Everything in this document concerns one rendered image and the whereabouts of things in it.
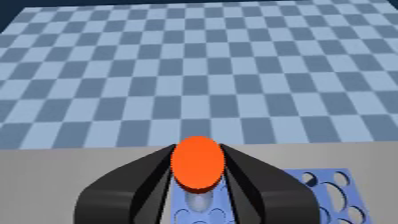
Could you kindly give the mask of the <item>blue perforated tube rack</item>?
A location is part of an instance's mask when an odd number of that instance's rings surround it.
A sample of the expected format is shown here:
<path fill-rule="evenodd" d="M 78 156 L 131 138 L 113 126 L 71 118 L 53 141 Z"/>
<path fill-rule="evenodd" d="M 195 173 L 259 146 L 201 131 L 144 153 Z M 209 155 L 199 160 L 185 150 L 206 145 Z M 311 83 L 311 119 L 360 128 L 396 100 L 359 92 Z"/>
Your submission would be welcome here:
<path fill-rule="evenodd" d="M 320 204 L 320 224 L 373 224 L 350 171 L 344 168 L 286 169 L 309 187 Z M 238 224 L 225 180 L 204 200 L 199 212 L 186 202 L 186 192 L 170 181 L 170 221 L 167 224 Z"/>

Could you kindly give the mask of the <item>orange oval object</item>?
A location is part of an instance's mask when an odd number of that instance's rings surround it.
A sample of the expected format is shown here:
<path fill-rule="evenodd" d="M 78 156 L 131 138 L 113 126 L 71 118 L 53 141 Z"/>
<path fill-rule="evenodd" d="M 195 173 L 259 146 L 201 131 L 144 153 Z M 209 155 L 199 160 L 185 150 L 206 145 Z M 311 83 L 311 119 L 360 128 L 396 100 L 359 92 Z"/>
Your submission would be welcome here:
<path fill-rule="evenodd" d="M 213 188 L 225 169 L 225 156 L 220 145 L 206 136 L 186 137 L 170 154 L 170 171 L 176 183 L 185 190 L 188 208 L 202 213 L 213 202 Z"/>

